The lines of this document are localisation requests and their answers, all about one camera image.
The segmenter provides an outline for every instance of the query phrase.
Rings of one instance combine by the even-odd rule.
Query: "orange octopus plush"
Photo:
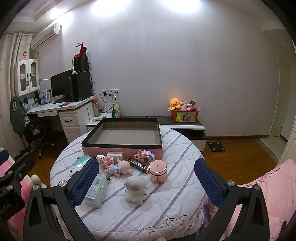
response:
[[[168,111],[180,109],[182,104],[184,104],[183,101],[180,102],[177,98],[173,98],[170,100],[170,107],[168,108]]]

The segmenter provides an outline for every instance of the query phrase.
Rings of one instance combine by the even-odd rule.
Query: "round table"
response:
[[[87,134],[74,140],[59,155],[50,171],[51,186],[69,179],[73,162],[83,156],[81,142]],[[165,237],[168,240],[193,234],[202,225],[202,207],[207,196],[194,174],[194,163],[202,158],[201,152],[175,130],[160,126],[160,134],[168,176],[163,184],[153,184],[149,175],[132,167],[132,174],[111,177],[100,209],[84,202],[75,208],[96,239],[150,241]],[[124,182],[130,175],[140,175],[147,182],[147,198],[143,205],[125,200]],[[57,208],[55,211],[65,236],[69,238]]]

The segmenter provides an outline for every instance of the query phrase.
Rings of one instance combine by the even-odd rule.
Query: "rose gold lid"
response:
[[[155,160],[149,165],[150,173],[153,175],[162,175],[166,172],[166,163],[161,160]]]

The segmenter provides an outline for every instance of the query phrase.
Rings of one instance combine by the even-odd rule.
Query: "clear plastic box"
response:
[[[85,203],[91,207],[101,208],[107,186],[107,177],[98,174],[84,198]]]

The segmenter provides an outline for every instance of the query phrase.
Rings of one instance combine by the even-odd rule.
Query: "white label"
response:
[[[97,199],[102,189],[103,182],[104,182],[103,177],[97,175],[85,197],[88,197],[91,199]]]

